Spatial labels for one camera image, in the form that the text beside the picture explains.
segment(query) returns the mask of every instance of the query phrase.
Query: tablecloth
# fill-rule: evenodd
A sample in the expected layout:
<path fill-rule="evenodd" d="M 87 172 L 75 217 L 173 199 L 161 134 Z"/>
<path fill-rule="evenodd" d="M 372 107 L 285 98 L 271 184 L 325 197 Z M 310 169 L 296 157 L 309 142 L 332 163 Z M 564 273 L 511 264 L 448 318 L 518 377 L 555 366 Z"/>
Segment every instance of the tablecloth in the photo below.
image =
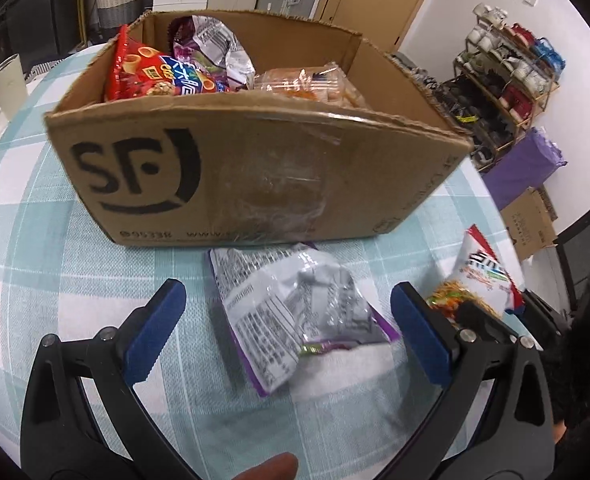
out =
<path fill-rule="evenodd" d="M 48 142 L 54 107 L 96 48 L 42 81 L 0 139 L 0 444 L 19 462 L 26 382 L 41 337 L 92 337 L 119 326 L 166 278 L 187 288 L 185 314 L 137 395 L 205 480 L 229 479 L 285 450 L 302 480 L 370 479 L 408 440 L 438 395 L 402 342 L 303 360 L 287 387 L 260 399 L 232 346 L 205 249 L 126 248 L 110 242 L 79 202 Z M 395 231 L 322 242 L 384 316 L 408 280 L 429 293 L 477 224 L 518 285 L 522 275 L 499 213 L 470 160 Z M 109 445 L 125 450 L 92 381 L 85 387 Z M 466 438 L 460 433 L 460 444 Z"/>

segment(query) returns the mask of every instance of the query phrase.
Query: blue gripper pad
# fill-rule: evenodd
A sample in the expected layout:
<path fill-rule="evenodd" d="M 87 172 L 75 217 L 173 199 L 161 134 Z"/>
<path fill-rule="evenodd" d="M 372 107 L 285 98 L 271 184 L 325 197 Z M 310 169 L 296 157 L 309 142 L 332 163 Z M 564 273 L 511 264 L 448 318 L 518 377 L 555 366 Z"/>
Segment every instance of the blue gripper pad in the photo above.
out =
<path fill-rule="evenodd" d="M 149 376 L 185 307 L 186 288 L 177 280 L 166 280 L 143 307 L 148 317 L 124 352 L 122 374 L 128 386 Z"/>
<path fill-rule="evenodd" d="M 414 292 L 413 299 L 405 292 L 404 286 Z M 451 353 L 422 313 L 421 306 L 417 304 L 419 301 L 429 308 L 409 283 L 398 283 L 390 293 L 390 310 L 402 331 L 404 343 L 413 349 L 428 380 L 444 388 L 451 382 Z"/>

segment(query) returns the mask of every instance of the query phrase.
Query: electrical outlet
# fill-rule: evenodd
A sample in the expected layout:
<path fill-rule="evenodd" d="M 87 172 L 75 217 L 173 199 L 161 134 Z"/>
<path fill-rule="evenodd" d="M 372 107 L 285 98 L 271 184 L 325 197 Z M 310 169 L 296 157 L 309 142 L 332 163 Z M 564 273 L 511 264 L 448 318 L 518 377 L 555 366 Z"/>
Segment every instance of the electrical outlet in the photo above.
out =
<path fill-rule="evenodd" d="M 535 5 L 537 4 L 537 0 L 524 0 L 524 3 L 526 5 L 530 5 L 531 7 L 535 7 Z"/>

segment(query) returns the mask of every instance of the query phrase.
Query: metal screw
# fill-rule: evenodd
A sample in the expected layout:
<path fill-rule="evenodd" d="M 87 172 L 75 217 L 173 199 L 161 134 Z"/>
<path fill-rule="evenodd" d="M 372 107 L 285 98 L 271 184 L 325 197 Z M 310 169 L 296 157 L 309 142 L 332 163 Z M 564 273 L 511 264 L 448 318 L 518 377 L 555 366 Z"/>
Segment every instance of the metal screw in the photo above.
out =
<path fill-rule="evenodd" d="M 99 339 L 102 341 L 110 341 L 117 334 L 117 329 L 113 326 L 105 326 L 99 331 Z"/>
<path fill-rule="evenodd" d="M 527 335 L 523 335 L 520 337 L 520 345 L 522 345 L 524 348 L 533 348 L 535 346 L 535 341 L 533 341 L 533 339 Z"/>
<path fill-rule="evenodd" d="M 57 342 L 57 336 L 55 334 L 46 334 L 41 338 L 42 346 L 50 346 Z"/>
<path fill-rule="evenodd" d="M 475 339 L 478 338 L 478 335 L 473 332 L 470 328 L 465 328 L 464 330 L 460 330 L 460 339 L 464 341 L 464 343 L 475 343 Z"/>

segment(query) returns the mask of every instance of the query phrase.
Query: wicker basket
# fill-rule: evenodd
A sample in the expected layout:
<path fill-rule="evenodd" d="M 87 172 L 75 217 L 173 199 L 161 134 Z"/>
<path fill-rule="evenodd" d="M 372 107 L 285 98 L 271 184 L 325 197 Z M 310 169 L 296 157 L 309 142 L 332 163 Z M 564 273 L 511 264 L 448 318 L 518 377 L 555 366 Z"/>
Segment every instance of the wicker basket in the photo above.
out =
<path fill-rule="evenodd" d="M 143 0 L 95 0 L 99 26 L 112 36 L 112 30 L 124 23 L 132 23 L 143 11 Z"/>

